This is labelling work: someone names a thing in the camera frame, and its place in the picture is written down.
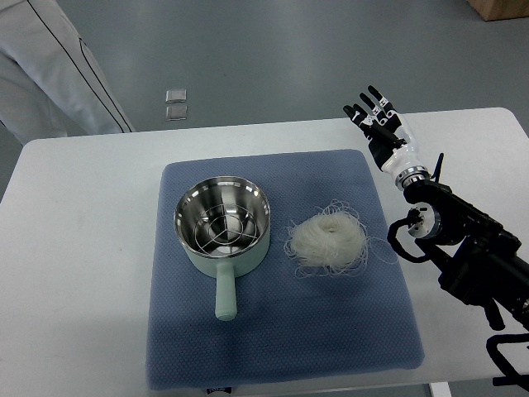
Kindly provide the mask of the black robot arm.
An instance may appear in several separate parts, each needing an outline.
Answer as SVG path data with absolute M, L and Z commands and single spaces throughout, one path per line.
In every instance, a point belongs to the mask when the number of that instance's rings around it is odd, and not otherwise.
M 440 287 L 466 305 L 484 310 L 496 332 L 486 350 L 502 376 L 493 385 L 528 388 L 500 352 L 500 346 L 528 342 L 528 334 L 505 334 L 500 308 L 524 328 L 528 326 L 528 264 L 518 257 L 519 239 L 487 213 L 455 195 L 439 181 L 441 170 L 428 173 L 423 165 L 398 170 L 396 186 L 411 204 L 407 216 L 390 225 L 388 243 L 412 263 L 432 262 L 441 272 Z

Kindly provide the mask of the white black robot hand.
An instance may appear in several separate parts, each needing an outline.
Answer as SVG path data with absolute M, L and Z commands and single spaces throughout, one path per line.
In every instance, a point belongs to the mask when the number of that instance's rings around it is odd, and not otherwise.
M 345 105 L 343 110 L 368 140 L 377 167 L 390 175 L 400 190 L 429 179 L 430 173 L 419 159 L 417 140 L 393 104 L 372 85 L 360 99 L 362 105 Z

